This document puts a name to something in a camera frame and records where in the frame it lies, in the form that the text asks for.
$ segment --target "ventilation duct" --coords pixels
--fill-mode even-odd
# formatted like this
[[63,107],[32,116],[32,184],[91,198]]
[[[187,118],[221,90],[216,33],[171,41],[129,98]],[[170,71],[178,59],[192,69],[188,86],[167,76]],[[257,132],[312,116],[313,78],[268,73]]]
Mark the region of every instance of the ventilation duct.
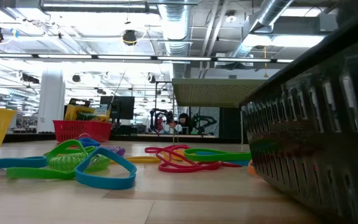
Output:
[[244,40],[231,56],[246,57],[253,47],[247,43],[249,33],[252,31],[265,33],[272,32],[274,22],[292,2],[293,0],[264,0],[257,13],[247,16],[242,28]]
[[[181,4],[159,5],[162,17],[163,36],[166,40],[185,40],[189,29],[190,7]],[[189,45],[183,42],[165,43],[170,56],[187,56]],[[174,78],[189,78],[190,69],[184,63],[173,63]]]

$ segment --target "green elastic band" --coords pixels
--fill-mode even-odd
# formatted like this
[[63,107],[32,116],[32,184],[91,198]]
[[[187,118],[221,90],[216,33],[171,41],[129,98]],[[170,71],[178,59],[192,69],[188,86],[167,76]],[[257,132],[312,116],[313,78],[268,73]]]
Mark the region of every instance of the green elastic band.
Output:
[[[214,155],[196,155],[196,152],[212,152]],[[186,149],[185,157],[191,161],[216,162],[216,161],[244,161],[251,160],[249,152],[223,152],[213,149]]]
[[[67,149],[70,146],[76,146],[78,149],[75,151]],[[59,154],[71,154],[82,152],[87,154],[88,151],[93,151],[94,146],[87,147],[86,149],[77,140],[68,140],[59,144],[55,149],[46,154],[48,163]],[[40,178],[40,179],[72,179],[75,177],[75,170],[61,171],[55,169],[40,169],[40,168],[26,168],[26,167],[13,167],[6,169],[6,176],[8,178]]]

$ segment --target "ceiling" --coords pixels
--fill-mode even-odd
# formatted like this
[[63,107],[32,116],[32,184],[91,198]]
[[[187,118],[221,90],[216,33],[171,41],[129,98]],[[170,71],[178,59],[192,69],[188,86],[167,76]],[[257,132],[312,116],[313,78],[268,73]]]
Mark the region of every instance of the ceiling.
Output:
[[[198,1],[191,7],[190,36],[191,56],[200,56],[204,38],[207,33],[208,21],[211,19],[213,4],[219,1]],[[242,26],[246,15],[257,12],[261,1],[231,1],[227,11],[233,11],[236,20],[223,20],[218,40],[213,45],[212,54],[227,54],[232,52],[242,41]],[[277,21],[279,35],[311,35],[307,29],[310,21],[316,19],[323,11],[335,14],[334,1],[294,1]],[[13,19],[0,11],[0,27],[4,36],[0,44],[0,53],[30,53],[30,54],[110,54],[110,55],[165,55],[162,21],[158,14],[144,13],[111,13],[111,12],[73,12],[48,11],[44,13],[24,14],[27,19]],[[291,27],[291,22],[301,24],[299,29]],[[137,43],[128,46],[122,41],[125,30],[135,30]],[[269,45],[266,48],[254,47],[250,54],[253,57],[296,59],[309,47],[284,47]],[[40,85],[23,82],[22,74],[30,75],[42,82],[42,72],[50,63],[41,60],[13,60],[0,58],[0,106],[18,108],[26,115],[37,112]],[[198,76],[198,63],[192,63],[191,76]],[[122,62],[61,62],[67,82],[66,101],[71,97],[92,99],[97,102],[100,94],[92,87],[103,89],[107,95],[135,96],[137,104],[135,112],[147,115],[154,108],[155,84],[148,81],[154,75],[157,81],[172,79],[170,63],[122,63]],[[236,78],[266,79],[281,67],[268,64],[266,72],[260,72],[265,65],[252,65],[248,70],[211,69],[206,78],[227,78],[235,74]],[[80,75],[81,82],[74,82],[73,75]],[[161,88],[158,96],[158,108],[172,108],[172,88],[170,84]]]

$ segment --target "wooden floor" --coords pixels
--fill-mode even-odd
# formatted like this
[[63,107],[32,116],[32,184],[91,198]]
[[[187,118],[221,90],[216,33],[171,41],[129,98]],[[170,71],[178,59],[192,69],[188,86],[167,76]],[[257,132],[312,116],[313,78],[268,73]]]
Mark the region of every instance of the wooden floor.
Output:
[[[3,144],[0,158],[39,156],[55,141]],[[108,142],[122,146],[125,156],[144,156],[159,142]],[[248,151],[234,144],[189,144],[224,151]],[[75,180],[5,178],[0,169],[0,223],[319,223],[301,205],[264,180],[248,175],[245,167],[170,174],[156,164],[136,164],[135,187],[102,190]],[[110,165],[98,175],[125,176]]]

